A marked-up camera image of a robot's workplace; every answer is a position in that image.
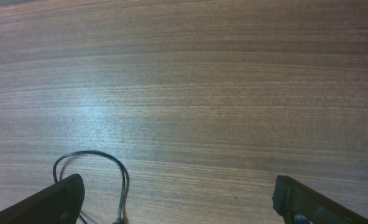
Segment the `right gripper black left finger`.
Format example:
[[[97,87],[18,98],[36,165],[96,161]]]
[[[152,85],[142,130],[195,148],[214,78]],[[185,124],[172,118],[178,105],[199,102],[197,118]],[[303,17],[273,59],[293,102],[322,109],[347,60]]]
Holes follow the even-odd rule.
[[[75,224],[84,198],[83,179],[73,174],[0,211],[0,224]]]

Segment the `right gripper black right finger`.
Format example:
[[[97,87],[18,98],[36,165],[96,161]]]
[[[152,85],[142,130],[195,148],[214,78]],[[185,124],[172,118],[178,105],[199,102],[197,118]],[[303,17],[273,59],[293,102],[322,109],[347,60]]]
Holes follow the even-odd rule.
[[[288,176],[277,176],[272,200],[285,224],[368,224],[368,218]]]

